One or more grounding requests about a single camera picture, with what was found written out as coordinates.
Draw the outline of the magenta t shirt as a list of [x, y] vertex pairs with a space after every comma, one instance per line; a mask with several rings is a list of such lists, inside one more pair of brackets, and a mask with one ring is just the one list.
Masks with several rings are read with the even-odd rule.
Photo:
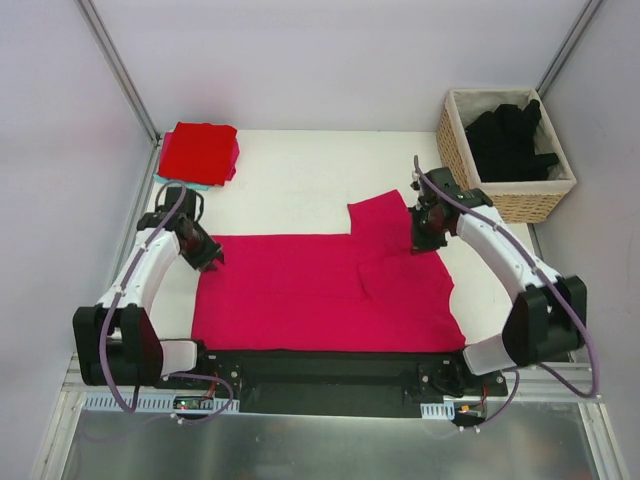
[[453, 280], [412, 252], [392, 190], [349, 205], [347, 234], [221, 238], [226, 263], [200, 277], [191, 336], [211, 350], [440, 353], [465, 346]]

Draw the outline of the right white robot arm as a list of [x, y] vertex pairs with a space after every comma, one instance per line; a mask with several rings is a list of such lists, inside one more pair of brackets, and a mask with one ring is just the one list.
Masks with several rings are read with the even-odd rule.
[[434, 252], [459, 237], [485, 262], [512, 302], [501, 331], [461, 351], [463, 362], [450, 369], [452, 387], [461, 394], [481, 388], [486, 375], [538, 365], [589, 348], [584, 282], [564, 277], [513, 235], [498, 210], [476, 196], [469, 206], [421, 195], [410, 208], [413, 250]]

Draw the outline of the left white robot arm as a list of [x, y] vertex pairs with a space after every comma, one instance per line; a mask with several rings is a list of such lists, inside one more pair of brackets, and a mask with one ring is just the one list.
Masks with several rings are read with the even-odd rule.
[[201, 358], [203, 343], [161, 339], [151, 321], [155, 296], [174, 261], [181, 257], [205, 272], [224, 261], [222, 246], [189, 215], [169, 221], [164, 212], [147, 212], [137, 223], [134, 247], [108, 291], [94, 306], [80, 307], [73, 331], [85, 384], [107, 386], [103, 364], [116, 386], [154, 386], [176, 373], [188, 388], [204, 387], [210, 363]]

